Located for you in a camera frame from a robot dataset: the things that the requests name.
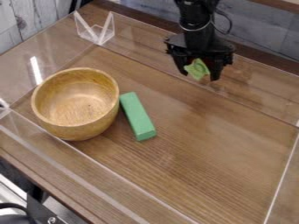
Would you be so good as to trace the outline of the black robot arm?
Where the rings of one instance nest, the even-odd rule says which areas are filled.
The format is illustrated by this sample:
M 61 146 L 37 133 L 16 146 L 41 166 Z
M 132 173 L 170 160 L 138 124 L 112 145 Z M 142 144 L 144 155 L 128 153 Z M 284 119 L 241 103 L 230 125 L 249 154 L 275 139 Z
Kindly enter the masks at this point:
M 226 35 L 232 28 L 228 14 L 217 9 L 220 0 L 173 0 L 178 8 L 181 33 L 166 37 L 165 52 L 182 75 L 192 74 L 196 64 L 210 81 L 220 79 L 222 68 L 232 64 L 236 47 L 216 32 Z

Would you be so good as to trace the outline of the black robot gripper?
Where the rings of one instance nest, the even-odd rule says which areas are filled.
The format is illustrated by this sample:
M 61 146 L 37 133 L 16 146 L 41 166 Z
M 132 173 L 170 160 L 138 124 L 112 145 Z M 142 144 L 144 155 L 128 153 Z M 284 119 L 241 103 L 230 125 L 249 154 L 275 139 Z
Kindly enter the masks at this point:
M 234 46 L 222 38 L 213 35 L 210 38 L 190 38 L 174 34 L 169 36 L 164 43 L 166 53 L 172 56 L 178 72 L 186 75 L 184 67 L 188 66 L 193 59 L 210 61 L 209 63 L 209 80 L 216 81 L 225 65 L 232 64 Z

